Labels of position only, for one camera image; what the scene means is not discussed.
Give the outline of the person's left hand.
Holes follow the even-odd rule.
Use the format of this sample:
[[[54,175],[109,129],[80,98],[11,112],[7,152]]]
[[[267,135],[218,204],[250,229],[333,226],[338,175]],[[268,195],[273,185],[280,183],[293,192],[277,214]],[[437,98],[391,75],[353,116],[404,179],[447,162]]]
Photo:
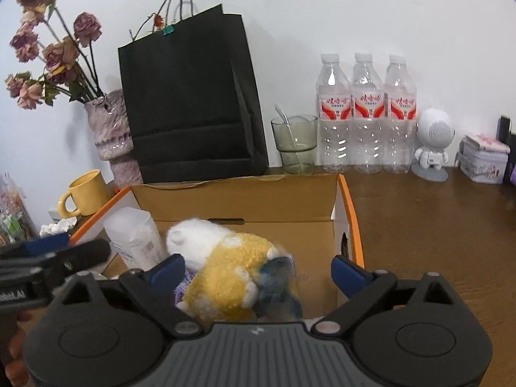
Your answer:
[[[27,323],[32,314],[22,311],[14,318],[13,314],[1,315],[1,365],[4,373],[1,375],[1,386],[9,382],[11,386],[26,386],[29,372],[23,359],[23,347],[26,331],[19,323]]]

